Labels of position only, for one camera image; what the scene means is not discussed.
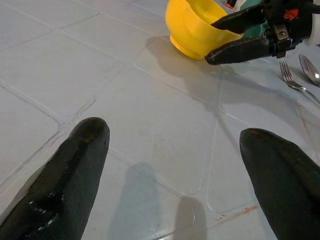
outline spoon bowl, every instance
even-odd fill
[[[318,71],[311,61],[303,54],[299,54],[299,61],[304,74],[313,84],[320,87],[320,71]]]

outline yellow plastic cup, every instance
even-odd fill
[[[211,26],[226,15],[213,0],[169,0],[165,22],[172,44],[185,55],[201,60],[212,50],[243,36]]]

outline teal object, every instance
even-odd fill
[[[260,3],[260,0],[246,0],[245,3],[240,7],[240,10],[249,8],[251,6],[257,5]],[[264,34],[265,29],[268,27],[268,24],[265,22],[259,26],[254,26],[244,32],[242,38],[255,38]]]

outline white tile floor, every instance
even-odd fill
[[[110,150],[83,240],[275,240],[239,153],[264,128],[320,159],[320,110],[275,58],[180,54],[166,0],[0,0],[0,213],[86,117]],[[320,48],[296,53],[320,67]],[[302,81],[320,97],[320,88]]]

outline metal fork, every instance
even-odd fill
[[[282,80],[292,89],[304,94],[306,97],[311,97],[318,103],[318,107],[320,107],[320,100],[313,95],[310,91],[308,91],[304,86],[301,86],[299,83],[295,82],[292,78],[291,70],[285,61],[280,61],[280,70],[282,75]]]

